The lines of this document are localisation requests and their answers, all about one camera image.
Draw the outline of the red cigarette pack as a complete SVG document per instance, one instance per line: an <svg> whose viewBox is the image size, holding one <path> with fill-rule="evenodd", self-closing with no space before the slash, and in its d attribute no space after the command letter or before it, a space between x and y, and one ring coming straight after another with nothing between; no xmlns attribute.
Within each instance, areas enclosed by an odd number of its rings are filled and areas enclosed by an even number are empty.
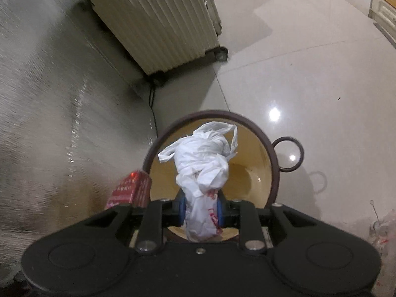
<svg viewBox="0 0 396 297"><path fill-rule="evenodd" d="M115 187L108 198L105 209L118 204L131 204L133 207L146 208L150 202L152 179L143 170L129 173Z"/></svg>

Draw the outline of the white plastic bag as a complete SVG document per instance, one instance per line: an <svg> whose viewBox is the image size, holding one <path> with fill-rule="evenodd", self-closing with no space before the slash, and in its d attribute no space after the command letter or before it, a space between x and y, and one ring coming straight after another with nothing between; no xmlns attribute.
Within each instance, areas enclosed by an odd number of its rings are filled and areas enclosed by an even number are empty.
<svg viewBox="0 0 396 297"><path fill-rule="evenodd" d="M176 167L175 181L186 197L185 233L191 242L221 239L218 191L229 178L229 160L237 147L237 126L211 121L158 154L159 162L173 160Z"/></svg>

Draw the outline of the clear zip bag orange edge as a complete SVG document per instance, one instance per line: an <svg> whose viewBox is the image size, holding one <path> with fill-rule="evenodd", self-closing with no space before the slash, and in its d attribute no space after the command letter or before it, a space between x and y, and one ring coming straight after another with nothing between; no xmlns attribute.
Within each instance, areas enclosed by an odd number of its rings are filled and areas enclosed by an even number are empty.
<svg viewBox="0 0 396 297"><path fill-rule="evenodd" d="M374 201L370 200L376 220L372 224L370 231L370 242L380 253L384 262L395 259L395 209L390 210L383 218L379 215L374 206Z"/></svg>

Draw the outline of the beige ribbed suitcase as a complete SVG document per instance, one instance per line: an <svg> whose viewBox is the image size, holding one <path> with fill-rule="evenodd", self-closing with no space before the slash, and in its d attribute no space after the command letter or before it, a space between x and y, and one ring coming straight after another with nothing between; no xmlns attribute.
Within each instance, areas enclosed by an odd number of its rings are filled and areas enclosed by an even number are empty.
<svg viewBox="0 0 396 297"><path fill-rule="evenodd" d="M228 60L214 0L89 0L93 11L129 52L150 82L212 53Z"/></svg>

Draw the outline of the brown-rimmed yellow trash bin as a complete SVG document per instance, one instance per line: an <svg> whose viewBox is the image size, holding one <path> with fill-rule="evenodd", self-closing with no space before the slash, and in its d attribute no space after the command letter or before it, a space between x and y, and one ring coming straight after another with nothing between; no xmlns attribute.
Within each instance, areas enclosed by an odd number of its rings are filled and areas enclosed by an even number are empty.
<svg viewBox="0 0 396 297"><path fill-rule="evenodd" d="M271 141L250 119L229 111L199 111L175 121L154 142L143 163L150 198L187 198L187 218L169 227L175 241L228 240L215 215L220 197L247 200L257 208L276 201L280 174L302 165L304 149L293 137Z"/></svg>

